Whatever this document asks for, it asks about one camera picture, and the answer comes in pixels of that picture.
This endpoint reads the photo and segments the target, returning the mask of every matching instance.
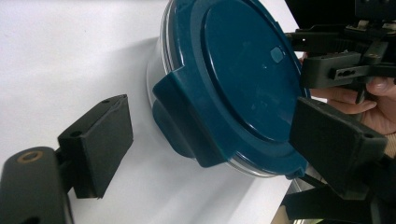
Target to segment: blue plastic lid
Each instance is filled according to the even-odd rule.
[[[174,150],[204,167],[303,175],[289,135],[307,92],[268,11],[255,0],[175,0],[168,10],[164,50],[175,70],[153,89],[153,116]]]

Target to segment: human hand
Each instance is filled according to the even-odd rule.
[[[396,132],[396,86],[393,78],[375,77],[366,85],[373,100],[356,105],[357,93],[352,90],[332,87],[313,89],[311,94],[328,99],[328,104],[346,114],[362,113],[361,122],[382,134]]]

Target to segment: brass screw hole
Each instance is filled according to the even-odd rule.
[[[41,157],[43,157],[43,152],[42,151],[29,151],[26,153],[23,153],[21,156],[18,157],[17,162],[19,163],[29,163],[32,161],[37,161]]]

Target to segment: finger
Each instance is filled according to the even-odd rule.
[[[304,59],[306,59],[308,57],[308,53],[304,52],[303,57],[299,58],[298,61],[300,61],[300,63],[304,62]]]
[[[390,134],[396,132],[396,123],[389,120],[386,116],[380,116],[379,105],[363,113],[361,122],[366,126],[376,130],[381,134]]]
[[[326,89],[311,89],[311,94],[318,98],[325,98],[337,102],[355,104],[358,93],[356,91],[331,87]]]
[[[396,87],[393,83],[393,78],[389,77],[374,77],[371,82],[366,85],[366,89],[376,96],[389,96],[396,99]]]
[[[376,102],[374,101],[364,101],[358,105],[352,105],[334,100],[329,100],[327,103],[345,114],[359,114],[376,107]]]

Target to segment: white background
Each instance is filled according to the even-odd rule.
[[[262,2],[285,32],[294,31],[283,1]],[[65,128],[126,93],[134,143],[103,199],[69,193],[77,224],[270,223],[289,180],[253,178],[225,164],[201,168],[170,148],[151,117],[146,65],[166,4],[1,1],[0,165],[30,147],[58,148]]]

